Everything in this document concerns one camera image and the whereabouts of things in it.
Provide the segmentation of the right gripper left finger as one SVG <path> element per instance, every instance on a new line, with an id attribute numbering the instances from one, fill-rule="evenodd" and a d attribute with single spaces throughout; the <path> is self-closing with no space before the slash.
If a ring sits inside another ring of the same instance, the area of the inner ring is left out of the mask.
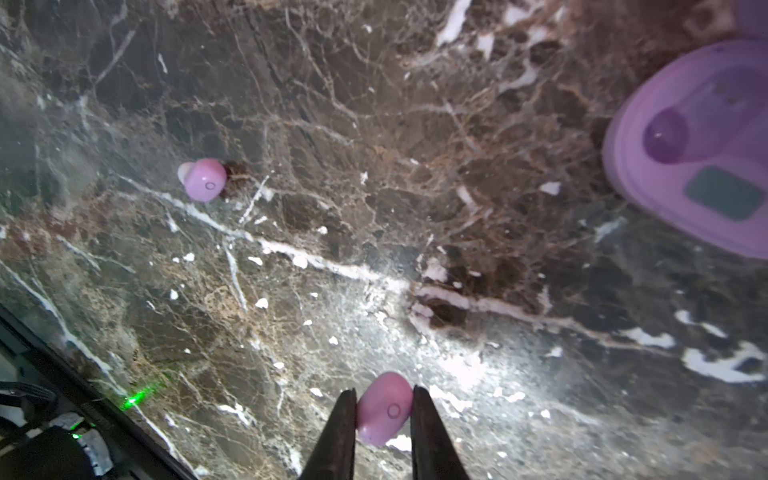
<path id="1" fill-rule="evenodd" d="M 299 480 L 352 480 L 354 477 L 357 394 L 343 391 L 317 440 Z"/>

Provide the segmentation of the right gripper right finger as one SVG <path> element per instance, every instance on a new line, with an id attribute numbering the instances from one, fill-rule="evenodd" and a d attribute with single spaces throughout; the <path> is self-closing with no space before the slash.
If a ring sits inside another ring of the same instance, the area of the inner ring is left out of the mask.
<path id="1" fill-rule="evenodd" d="M 415 480 L 469 480 L 427 389 L 415 386 L 410 415 Z"/>

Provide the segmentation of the purple earbud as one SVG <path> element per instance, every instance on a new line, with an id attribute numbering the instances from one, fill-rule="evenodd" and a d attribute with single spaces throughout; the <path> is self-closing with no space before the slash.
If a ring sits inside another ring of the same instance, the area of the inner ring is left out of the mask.
<path id="1" fill-rule="evenodd" d="M 224 166 L 213 158 L 182 163 L 177 169 L 177 177 L 187 196 L 203 203 L 217 198 L 228 180 Z"/>
<path id="2" fill-rule="evenodd" d="M 385 372 L 366 389 L 357 403 L 356 429 L 362 443 L 383 446 L 408 420 L 413 388 L 396 372 Z"/>

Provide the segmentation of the purple earbuds charging case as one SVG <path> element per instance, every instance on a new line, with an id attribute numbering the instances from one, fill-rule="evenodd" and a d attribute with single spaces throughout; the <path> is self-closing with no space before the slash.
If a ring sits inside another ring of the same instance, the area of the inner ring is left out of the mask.
<path id="1" fill-rule="evenodd" d="M 767 4 L 732 4 L 739 38 L 687 53 L 638 88 L 602 145 L 611 185 L 732 253 L 767 257 Z"/>

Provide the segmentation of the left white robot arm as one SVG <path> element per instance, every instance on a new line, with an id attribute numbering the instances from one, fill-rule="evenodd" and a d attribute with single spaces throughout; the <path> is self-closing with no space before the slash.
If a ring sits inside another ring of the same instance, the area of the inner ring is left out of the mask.
<path id="1" fill-rule="evenodd" d="M 3 479 L 101 479 L 113 471 L 102 435 L 82 415 L 60 413 L 53 391 L 3 381 L 1 404 L 21 410 L 25 420 L 18 426 L 1 419 Z"/>

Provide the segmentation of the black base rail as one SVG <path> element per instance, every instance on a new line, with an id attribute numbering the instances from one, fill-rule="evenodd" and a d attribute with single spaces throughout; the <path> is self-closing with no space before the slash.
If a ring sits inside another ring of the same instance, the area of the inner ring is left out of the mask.
<path id="1" fill-rule="evenodd" d="M 53 391 L 60 413 L 74 411 L 105 440 L 114 469 L 101 479 L 191 479 L 193 473 L 7 309 L 1 311 L 1 383 L 25 382 Z M 25 423 L 21 410 L 1 404 L 1 419 Z"/>

